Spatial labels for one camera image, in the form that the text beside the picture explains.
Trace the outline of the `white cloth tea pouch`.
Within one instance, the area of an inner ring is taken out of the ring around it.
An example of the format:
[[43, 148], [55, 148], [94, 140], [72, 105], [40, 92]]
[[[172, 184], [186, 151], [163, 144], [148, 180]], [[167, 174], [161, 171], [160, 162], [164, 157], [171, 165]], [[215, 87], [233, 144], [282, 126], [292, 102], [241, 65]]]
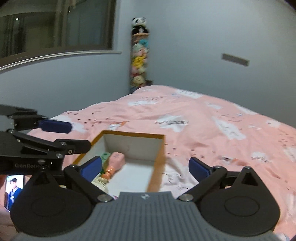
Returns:
[[109, 180], [108, 179], [102, 178], [99, 176], [99, 177], [93, 179], [91, 183], [93, 185], [95, 185], [96, 187], [98, 187], [103, 192], [105, 192], [106, 194], [109, 194], [109, 190], [108, 190]]

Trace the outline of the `dark window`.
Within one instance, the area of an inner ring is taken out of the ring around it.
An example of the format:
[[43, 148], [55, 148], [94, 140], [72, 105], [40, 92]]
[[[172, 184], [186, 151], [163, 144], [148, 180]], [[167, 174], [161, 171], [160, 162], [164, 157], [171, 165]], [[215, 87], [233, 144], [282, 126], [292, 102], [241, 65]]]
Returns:
[[110, 51], [116, 1], [1, 1], [1, 70]]

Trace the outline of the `grey wall vent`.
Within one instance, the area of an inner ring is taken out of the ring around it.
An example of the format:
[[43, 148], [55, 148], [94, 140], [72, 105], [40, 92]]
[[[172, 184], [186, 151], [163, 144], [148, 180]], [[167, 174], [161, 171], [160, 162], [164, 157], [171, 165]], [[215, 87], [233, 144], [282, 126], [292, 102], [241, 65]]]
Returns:
[[250, 62], [247, 59], [243, 59], [243, 58], [233, 56], [233, 55], [229, 55], [229, 54], [226, 54], [226, 53], [222, 54], [221, 59], [225, 60], [225, 61], [228, 61], [228, 62], [235, 63], [235, 64], [239, 64], [239, 65], [242, 65], [242, 66], [245, 66], [245, 67], [249, 66], [249, 62]]

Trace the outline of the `plush toy column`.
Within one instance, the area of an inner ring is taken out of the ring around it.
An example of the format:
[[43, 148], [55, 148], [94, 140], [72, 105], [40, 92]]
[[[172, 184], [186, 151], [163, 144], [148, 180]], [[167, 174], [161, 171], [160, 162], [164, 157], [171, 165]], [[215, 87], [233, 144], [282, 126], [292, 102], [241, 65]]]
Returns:
[[145, 17], [132, 20], [131, 52], [130, 52], [130, 88], [133, 93], [146, 85], [147, 56], [149, 53], [149, 30]]

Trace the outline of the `pink patterned bed cover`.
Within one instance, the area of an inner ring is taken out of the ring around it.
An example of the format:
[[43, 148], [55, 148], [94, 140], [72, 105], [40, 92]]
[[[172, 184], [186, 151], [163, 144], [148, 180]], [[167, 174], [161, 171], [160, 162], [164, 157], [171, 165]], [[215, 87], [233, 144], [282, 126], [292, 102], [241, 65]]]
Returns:
[[[167, 86], [50, 120], [69, 133], [33, 137], [88, 140], [104, 130], [165, 135], [159, 192], [106, 194], [79, 173], [79, 154], [62, 170], [28, 180], [11, 210], [1, 208], [1, 240], [295, 240], [295, 128], [238, 104]], [[196, 157], [211, 175], [189, 172]], [[6, 178], [1, 174], [1, 200]]]

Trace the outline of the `pink tube bottle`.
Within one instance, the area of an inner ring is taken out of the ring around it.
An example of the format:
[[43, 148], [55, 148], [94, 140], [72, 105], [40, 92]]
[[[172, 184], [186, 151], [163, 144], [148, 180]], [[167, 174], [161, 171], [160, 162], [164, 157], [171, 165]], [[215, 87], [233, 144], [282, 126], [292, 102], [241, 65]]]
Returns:
[[113, 152], [108, 159], [108, 165], [101, 174], [101, 178], [110, 180], [114, 174], [119, 171], [125, 164], [125, 155], [119, 152]]

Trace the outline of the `orange cardboard box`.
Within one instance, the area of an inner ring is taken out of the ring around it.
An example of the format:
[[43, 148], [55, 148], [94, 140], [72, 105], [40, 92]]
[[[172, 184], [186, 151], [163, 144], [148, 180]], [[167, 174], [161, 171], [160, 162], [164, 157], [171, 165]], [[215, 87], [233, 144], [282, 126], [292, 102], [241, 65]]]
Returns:
[[107, 193], [118, 197], [121, 192], [159, 192], [166, 164], [165, 135], [102, 131], [90, 151], [79, 154], [73, 164], [82, 165], [105, 152], [119, 152], [125, 164], [106, 185]]

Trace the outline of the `green dotted bottle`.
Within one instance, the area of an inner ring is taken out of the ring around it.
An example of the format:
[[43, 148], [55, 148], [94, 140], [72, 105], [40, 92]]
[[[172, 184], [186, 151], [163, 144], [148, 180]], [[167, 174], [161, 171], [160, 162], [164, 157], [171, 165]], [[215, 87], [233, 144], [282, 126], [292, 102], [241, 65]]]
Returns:
[[101, 171], [100, 171], [100, 174], [103, 174], [105, 173], [105, 170], [108, 166], [108, 160], [109, 160], [109, 157], [111, 156], [111, 153], [109, 152], [104, 152], [100, 158], [102, 160], [102, 168], [101, 168]]

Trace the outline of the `phone screen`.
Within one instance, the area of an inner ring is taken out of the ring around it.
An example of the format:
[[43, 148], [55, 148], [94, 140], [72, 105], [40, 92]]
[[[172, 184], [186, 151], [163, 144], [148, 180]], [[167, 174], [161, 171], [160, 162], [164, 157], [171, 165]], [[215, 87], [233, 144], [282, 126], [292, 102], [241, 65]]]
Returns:
[[24, 187], [24, 176], [23, 175], [11, 175], [6, 178], [5, 184], [5, 196], [4, 196], [4, 207], [10, 211], [16, 198]]

